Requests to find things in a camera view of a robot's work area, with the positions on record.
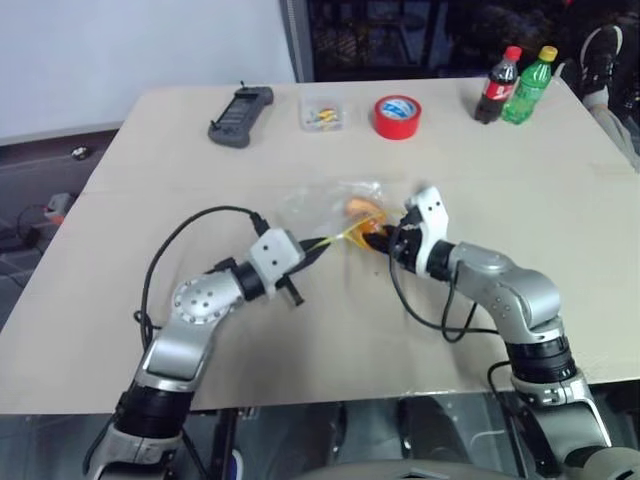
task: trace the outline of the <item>blue sticker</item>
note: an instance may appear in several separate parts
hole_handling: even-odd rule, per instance
[[[402,98],[392,98],[385,100],[380,109],[385,117],[397,120],[406,120],[416,113],[416,106],[413,102],[409,102]]]

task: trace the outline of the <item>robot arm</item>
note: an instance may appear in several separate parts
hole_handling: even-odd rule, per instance
[[[398,228],[409,230],[399,242],[405,250],[399,261],[419,277],[453,282],[457,291],[491,315],[511,362],[511,381],[521,399],[517,420],[538,473],[551,477],[564,472],[580,479],[635,478],[614,475],[637,468],[640,455],[610,448],[587,381],[571,355],[559,316],[557,287],[501,253],[447,242],[448,216],[434,187],[411,197],[406,207],[408,213]],[[600,467],[589,468],[589,462]]]
[[[164,478],[164,467],[180,446],[182,426],[213,353],[217,327],[244,302],[265,293],[273,296],[284,275],[304,259],[302,248],[287,231],[270,229],[251,247],[245,263],[200,275],[176,288],[169,321],[122,394],[86,466],[87,478],[122,475],[123,465],[133,469],[136,478]]]

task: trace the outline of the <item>green soda bottle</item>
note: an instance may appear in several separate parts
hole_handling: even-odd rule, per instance
[[[556,55],[558,50],[555,47],[542,47],[538,60],[522,72],[513,97],[504,106],[502,110],[504,120],[520,125],[531,116],[544,89],[551,82],[551,63],[556,59]]]

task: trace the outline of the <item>yellow bottle cap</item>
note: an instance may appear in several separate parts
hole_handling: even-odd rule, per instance
[[[556,59],[557,55],[558,55],[558,49],[556,47],[551,47],[549,45],[546,45],[542,47],[542,50],[540,50],[540,53],[538,54],[538,58],[543,62],[551,63]]]

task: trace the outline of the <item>red label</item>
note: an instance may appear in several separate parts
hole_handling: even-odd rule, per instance
[[[484,94],[491,100],[506,100],[511,95],[513,85],[500,85],[496,82],[489,82]]]

